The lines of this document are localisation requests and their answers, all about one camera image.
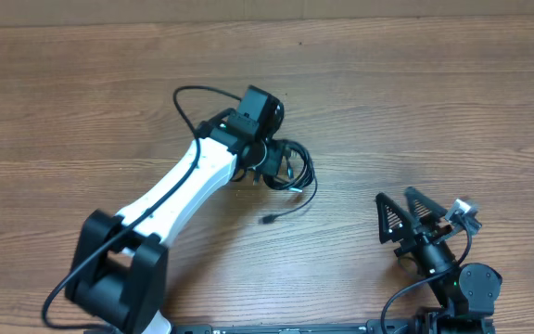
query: wooden table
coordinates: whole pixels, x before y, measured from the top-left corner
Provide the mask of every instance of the wooden table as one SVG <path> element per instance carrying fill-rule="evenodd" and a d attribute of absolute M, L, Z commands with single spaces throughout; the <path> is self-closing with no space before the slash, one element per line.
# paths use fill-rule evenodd
<path fill-rule="evenodd" d="M 320 181 L 311 209 L 250 182 L 214 194 L 171 251 L 177 324 L 361 322 L 411 283 L 380 245 L 374 197 L 416 186 L 481 204 L 470 262 L 504 277 L 500 333 L 534 333 L 534 17 L 342 19 L 0 30 L 0 333 L 44 333 L 84 218 L 115 212 L 182 157 L 183 84 L 280 97 L 277 137 Z M 187 93 L 197 123 L 232 102 Z M 459 254 L 463 236 L 451 241 Z M 389 316 L 437 305 L 428 288 Z M 51 317 L 89 319 L 59 298 Z"/>

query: wood grain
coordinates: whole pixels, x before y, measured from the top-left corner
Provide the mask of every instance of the wood grain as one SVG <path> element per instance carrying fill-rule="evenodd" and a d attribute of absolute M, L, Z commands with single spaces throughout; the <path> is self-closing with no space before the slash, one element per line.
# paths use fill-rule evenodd
<path fill-rule="evenodd" d="M 0 0 L 0 28 L 473 15 L 534 15 L 534 0 Z"/>
<path fill-rule="evenodd" d="M 293 195 L 228 185 L 171 251 L 175 323 L 361 322 L 410 282 L 377 241 L 375 194 L 469 195 L 471 262 L 503 276 L 500 333 L 534 333 L 534 17 L 342 19 L 0 30 L 0 333 L 46 333 L 83 219 L 115 212 L 182 157 L 168 102 L 183 84 L 286 104 L 278 137 L 311 151 L 311 209 L 258 225 Z M 231 106 L 183 96 L 194 122 Z M 463 238 L 451 242 L 455 253 Z M 435 305 L 428 288 L 390 316 Z M 58 322 L 88 319 L 59 299 Z"/>

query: cable connector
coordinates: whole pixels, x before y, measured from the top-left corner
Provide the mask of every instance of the cable connector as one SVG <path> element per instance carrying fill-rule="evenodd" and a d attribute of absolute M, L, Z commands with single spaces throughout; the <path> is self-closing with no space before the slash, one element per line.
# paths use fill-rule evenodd
<path fill-rule="evenodd" d="M 472 200 L 468 198 L 457 199 L 444 216 L 444 219 L 455 225 L 455 228 L 449 235 L 444 236 L 443 240 L 454 236 L 465 228 L 469 230 L 471 236 L 476 235 L 482 226 L 475 217 L 478 211 L 479 206 Z"/>
<path fill-rule="evenodd" d="M 259 220 L 260 224 L 271 224 L 279 217 L 279 214 L 268 214 L 266 216 L 261 217 Z"/>
<path fill-rule="evenodd" d="M 290 180 L 294 179 L 294 169 L 292 169 L 292 164 L 289 163 L 289 158 L 286 157 L 286 165 L 287 165 L 287 178 Z"/>

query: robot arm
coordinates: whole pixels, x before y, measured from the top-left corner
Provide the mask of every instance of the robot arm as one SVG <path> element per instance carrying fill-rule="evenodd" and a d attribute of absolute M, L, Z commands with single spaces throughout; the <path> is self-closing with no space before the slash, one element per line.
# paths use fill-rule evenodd
<path fill-rule="evenodd" d="M 376 196 L 378 230 L 381 243 L 399 242 L 395 255 L 411 254 L 424 279 L 397 292 L 385 305 L 380 320 L 366 323 L 368 334 L 495 334 L 489 316 L 500 295 L 502 277 L 482 263 L 463 264 L 471 240 L 481 223 L 477 205 L 457 199 L 450 210 L 442 208 L 413 187 L 405 190 L 409 211 L 405 211 L 384 193 Z M 456 260 L 446 243 L 464 231 L 467 247 Z M 427 283 L 441 308 L 422 307 L 413 319 L 385 321 L 390 304 L 419 285 Z"/>
<path fill-rule="evenodd" d="M 202 155 L 197 168 L 174 195 L 135 228 L 135 232 L 146 237 L 157 234 L 160 237 L 160 244 L 171 248 L 176 237 L 201 204 L 230 181 L 236 168 L 236 154 L 232 154 L 227 146 L 211 138 L 200 139 L 200 144 Z M 120 209 L 117 216 L 123 217 L 122 224 L 132 223 L 166 194 L 183 177 L 196 152 L 197 147 L 193 142 L 180 162 L 154 187 L 134 203 Z M 131 253 L 129 249 L 125 249 L 124 252 Z"/>
<path fill-rule="evenodd" d="M 176 101 L 176 93 L 184 89 L 212 90 L 240 99 L 204 86 L 177 89 L 175 106 L 191 129 Z M 65 287 L 66 298 L 105 320 L 111 325 L 108 328 L 125 334 L 170 333 L 170 322 L 159 312 L 164 301 L 169 248 L 201 204 L 238 170 L 252 170 L 256 177 L 262 175 L 268 186 L 273 184 L 282 159 L 289 157 L 290 149 L 294 150 L 288 141 L 273 140 L 283 119 L 284 106 L 279 100 L 250 86 L 237 109 L 227 109 L 196 129 L 200 153 L 196 140 L 181 161 L 142 198 L 114 216 L 101 211 L 92 213 L 83 224 L 70 274 L 44 304 L 44 322 L 51 328 L 107 330 L 96 324 L 67 327 L 47 320 L 52 298 Z M 197 168 L 191 169 L 197 157 Z M 289 185 L 278 186 L 284 189 L 309 185 L 313 177 L 310 155 L 304 162 L 307 160 L 311 178 L 297 177 Z M 132 256 L 131 266 L 110 259 L 109 251 Z"/>

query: black mount bracket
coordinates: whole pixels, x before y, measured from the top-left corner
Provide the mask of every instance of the black mount bracket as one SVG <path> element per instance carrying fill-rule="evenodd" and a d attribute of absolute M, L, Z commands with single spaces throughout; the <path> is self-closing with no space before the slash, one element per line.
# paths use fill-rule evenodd
<path fill-rule="evenodd" d="M 422 309 L 412 319 L 386 320 L 388 334 L 496 334 L 491 319 L 439 318 L 443 310 Z M 380 320 L 368 320 L 366 334 L 382 334 Z"/>
<path fill-rule="evenodd" d="M 289 157 L 284 145 L 272 140 L 284 115 L 284 105 L 277 97 L 250 85 L 238 109 L 226 109 L 202 122 L 197 134 L 226 145 L 239 157 L 239 169 L 277 176 L 283 157 Z"/>
<path fill-rule="evenodd" d="M 120 217 L 99 210 L 85 221 L 71 270 L 123 226 Z M 158 235 L 132 233 L 110 251 L 134 251 L 130 267 L 105 253 L 88 264 L 65 288 L 65 297 L 91 315 L 101 317 L 122 333 L 143 332 L 164 302 L 168 249 Z"/>

